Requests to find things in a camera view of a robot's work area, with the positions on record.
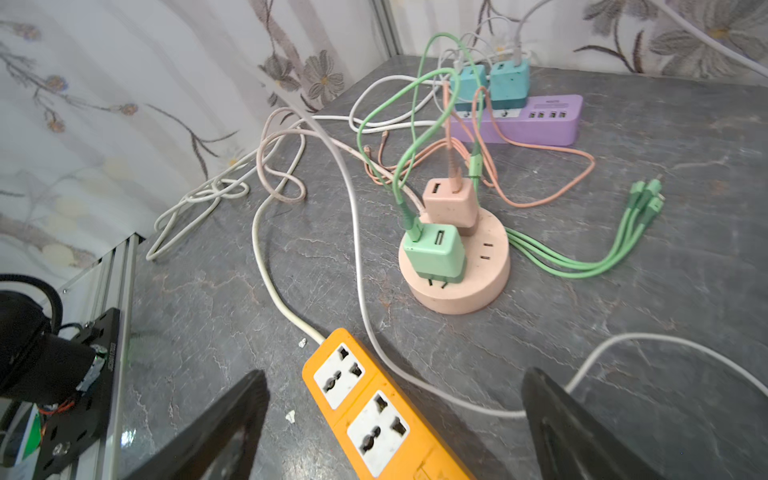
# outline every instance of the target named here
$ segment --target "screw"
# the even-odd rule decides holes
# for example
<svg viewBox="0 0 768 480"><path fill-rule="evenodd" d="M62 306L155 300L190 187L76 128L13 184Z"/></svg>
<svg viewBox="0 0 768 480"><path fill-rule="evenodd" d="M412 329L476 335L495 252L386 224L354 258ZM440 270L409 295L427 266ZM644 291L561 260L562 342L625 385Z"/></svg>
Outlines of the screw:
<svg viewBox="0 0 768 480"><path fill-rule="evenodd" d="M67 452L69 452L69 442L58 443L53 448L53 456L54 457L60 457L62 455L67 455Z"/></svg>

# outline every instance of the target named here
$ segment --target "orange power strip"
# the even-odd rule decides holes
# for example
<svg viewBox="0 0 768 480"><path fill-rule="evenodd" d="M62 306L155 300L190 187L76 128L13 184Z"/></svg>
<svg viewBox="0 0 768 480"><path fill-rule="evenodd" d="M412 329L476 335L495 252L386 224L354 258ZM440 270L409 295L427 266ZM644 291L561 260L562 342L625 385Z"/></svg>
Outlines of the orange power strip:
<svg viewBox="0 0 768 480"><path fill-rule="evenodd" d="M360 478L476 480L345 329L320 345L302 377Z"/></svg>

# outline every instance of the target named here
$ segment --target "black cable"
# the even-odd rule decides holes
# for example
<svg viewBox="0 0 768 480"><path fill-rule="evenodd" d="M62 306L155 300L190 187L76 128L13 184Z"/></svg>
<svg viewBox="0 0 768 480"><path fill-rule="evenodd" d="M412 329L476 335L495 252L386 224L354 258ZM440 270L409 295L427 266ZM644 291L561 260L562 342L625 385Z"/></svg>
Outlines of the black cable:
<svg viewBox="0 0 768 480"><path fill-rule="evenodd" d="M64 306L61 305L61 297L54 287L48 283L29 275L19 275L17 273L0 273L0 282L19 282L37 287L48 298L51 303L51 333L58 334L61 329L61 317L64 312Z"/></svg>
<svg viewBox="0 0 768 480"><path fill-rule="evenodd" d="M80 323L65 323L64 325L61 326L60 330L68 329L68 328L75 328L80 330L81 332L83 331L83 326Z"/></svg>

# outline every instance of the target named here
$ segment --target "outlet slot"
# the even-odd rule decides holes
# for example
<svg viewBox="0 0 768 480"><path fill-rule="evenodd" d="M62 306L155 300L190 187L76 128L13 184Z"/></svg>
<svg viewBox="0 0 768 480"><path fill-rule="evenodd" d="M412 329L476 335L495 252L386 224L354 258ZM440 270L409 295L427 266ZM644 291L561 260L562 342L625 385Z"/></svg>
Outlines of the outlet slot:
<svg viewBox="0 0 768 480"><path fill-rule="evenodd" d="M349 347L341 343L317 369L313 378L328 405L336 410L365 375L366 369Z"/></svg>
<svg viewBox="0 0 768 480"><path fill-rule="evenodd" d="M382 474L410 432L408 423L381 390L373 394L346 430L373 478Z"/></svg>

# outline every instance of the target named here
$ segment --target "gray marble tabletop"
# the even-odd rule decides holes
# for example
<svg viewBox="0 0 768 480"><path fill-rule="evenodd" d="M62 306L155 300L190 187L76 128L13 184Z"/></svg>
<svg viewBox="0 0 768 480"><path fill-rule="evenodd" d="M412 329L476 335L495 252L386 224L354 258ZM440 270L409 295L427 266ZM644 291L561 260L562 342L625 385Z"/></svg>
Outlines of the gray marble tabletop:
<svg viewBox="0 0 768 480"><path fill-rule="evenodd" d="M394 58L323 113L346 114L388 74L415 74ZM362 111L404 84L382 85ZM391 194L347 157L361 208L367 302L387 353L404 369L463 399L521 408L528 367L561 384L611 335L665 333L703 343L768 382L768 89L676 79L536 68L531 94L582 94L576 147L597 167L552 204L515 209L483 189L483 207L507 226L581 260L603 257L632 182L663 176L667 203L632 254L606 274L563 280L516 250L503 294L488 308L443 316L418 304L397 264L402 236ZM408 108L397 101L382 114ZM419 118L435 118L434 105ZM344 122L324 122L353 145ZM366 136L378 145L380 136ZM390 135L386 161L409 144ZM296 144L285 150L284 162ZM491 145L500 182L515 199L549 195L584 168L583 159ZM267 211L261 242L286 304L328 334L344 327L370 347L360 319L349 204L339 171L310 139L296 174L308 195ZM414 170L420 192L445 176L436 155ZM186 240L150 263L139 248L125 382L125 476L251 369L263 369L271 402L251 478L355 478L300 373L315 346L272 304L250 244L265 198L224 201ZM205 206L190 209L189 219ZM400 382L410 399L478 478L540 478L526 422L450 406ZM669 479L765 478L768 399L718 362L691 349L650 342L610 350L574 397ZM295 411L295 423L286 420Z"/></svg>

